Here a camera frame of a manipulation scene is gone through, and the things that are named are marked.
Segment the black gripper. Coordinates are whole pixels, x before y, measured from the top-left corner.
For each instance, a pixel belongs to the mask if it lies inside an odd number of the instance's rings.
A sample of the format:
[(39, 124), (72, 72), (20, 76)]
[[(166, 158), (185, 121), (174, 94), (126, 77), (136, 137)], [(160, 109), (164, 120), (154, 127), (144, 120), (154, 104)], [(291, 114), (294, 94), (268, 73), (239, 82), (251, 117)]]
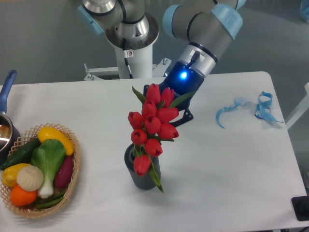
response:
[(204, 77), (191, 68), (193, 64), (193, 61), (188, 64), (177, 61), (159, 86), (158, 84), (151, 84), (146, 88), (146, 97), (159, 97), (159, 90), (160, 93), (163, 93), (163, 90), (167, 87), (174, 90), (174, 99), (178, 104), (173, 108), (177, 108), (179, 112), (184, 111), (182, 118), (171, 122), (174, 127), (178, 127), (194, 118), (189, 110), (192, 96), (182, 102), (179, 101), (179, 98), (183, 98), (183, 94), (197, 91), (204, 82)]

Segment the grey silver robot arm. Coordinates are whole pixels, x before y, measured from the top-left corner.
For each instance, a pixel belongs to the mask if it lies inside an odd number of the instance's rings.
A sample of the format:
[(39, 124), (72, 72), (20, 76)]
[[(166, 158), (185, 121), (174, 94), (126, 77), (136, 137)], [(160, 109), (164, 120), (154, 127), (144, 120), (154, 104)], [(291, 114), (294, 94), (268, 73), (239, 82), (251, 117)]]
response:
[[(160, 84), (161, 90), (169, 87), (175, 99), (181, 99), (199, 89), (241, 29), (238, 10), (243, 5), (242, 0), (196, 0), (166, 9), (164, 31), (188, 46)], [(152, 77), (159, 26), (146, 13), (144, 1), (84, 0), (78, 12), (95, 34), (105, 33), (114, 47), (120, 78)]]

